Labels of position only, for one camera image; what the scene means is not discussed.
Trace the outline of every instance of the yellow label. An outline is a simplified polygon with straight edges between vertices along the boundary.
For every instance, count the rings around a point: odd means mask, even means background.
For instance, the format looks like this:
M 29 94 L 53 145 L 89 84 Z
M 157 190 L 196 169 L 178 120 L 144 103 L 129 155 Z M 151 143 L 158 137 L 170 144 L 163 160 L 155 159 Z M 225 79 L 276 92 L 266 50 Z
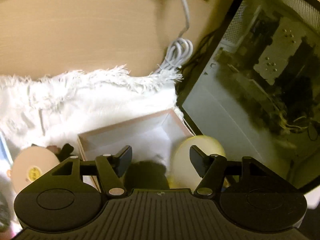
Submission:
M 28 179 L 33 182 L 41 176 L 41 170 L 38 167 L 32 167 L 28 170 Z

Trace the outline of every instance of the white disc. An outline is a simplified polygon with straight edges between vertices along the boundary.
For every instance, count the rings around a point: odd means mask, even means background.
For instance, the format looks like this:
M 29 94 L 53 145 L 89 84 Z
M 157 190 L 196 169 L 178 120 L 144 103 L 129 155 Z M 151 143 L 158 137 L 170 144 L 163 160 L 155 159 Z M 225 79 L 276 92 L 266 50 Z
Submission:
M 18 194 L 59 163 L 55 154 L 44 147 L 32 146 L 22 150 L 11 169 L 13 189 Z

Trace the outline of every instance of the open box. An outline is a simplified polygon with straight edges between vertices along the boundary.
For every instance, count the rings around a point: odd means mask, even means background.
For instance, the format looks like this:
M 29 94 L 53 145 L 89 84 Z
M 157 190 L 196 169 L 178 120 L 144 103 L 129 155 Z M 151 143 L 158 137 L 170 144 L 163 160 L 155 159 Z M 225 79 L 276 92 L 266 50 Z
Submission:
M 91 161 L 103 154 L 115 155 L 124 146 L 132 147 L 132 161 L 152 160 L 170 171 L 172 153 L 193 134 L 172 109 L 135 118 L 78 135 L 83 160 Z M 92 178 L 98 187 L 97 179 Z

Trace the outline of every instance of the power cord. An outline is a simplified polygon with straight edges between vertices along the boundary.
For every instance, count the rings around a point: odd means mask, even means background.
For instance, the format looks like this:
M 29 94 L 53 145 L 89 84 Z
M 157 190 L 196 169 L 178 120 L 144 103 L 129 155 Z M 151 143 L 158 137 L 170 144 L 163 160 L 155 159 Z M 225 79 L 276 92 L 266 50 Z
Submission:
M 190 40 L 182 38 L 182 35 L 189 29 L 190 27 L 190 12 L 187 0 L 181 0 L 183 10 L 186 17 L 186 26 L 179 33 L 178 38 L 171 42 L 167 49 L 167 54 L 164 58 L 164 61 L 159 66 L 159 68 L 155 71 L 155 73 L 159 73 L 161 70 L 172 70 L 181 68 L 185 62 L 191 57 L 193 52 L 193 45 Z

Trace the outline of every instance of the rivet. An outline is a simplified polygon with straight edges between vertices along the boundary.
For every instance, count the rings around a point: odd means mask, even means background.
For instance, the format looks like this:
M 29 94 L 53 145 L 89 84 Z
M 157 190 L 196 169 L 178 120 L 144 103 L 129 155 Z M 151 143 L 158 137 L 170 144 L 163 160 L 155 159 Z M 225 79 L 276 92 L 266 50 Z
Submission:
M 114 187 L 111 190 L 109 190 L 109 194 L 113 195 L 113 196 L 120 196 L 124 193 L 124 190 L 122 188 L 119 187 Z
M 198 188 L 197 192 L 200 195 L 209 196 L 212 194 L 212 189 L 210 189 L 208 187 L 201 187 L 201 188 Z

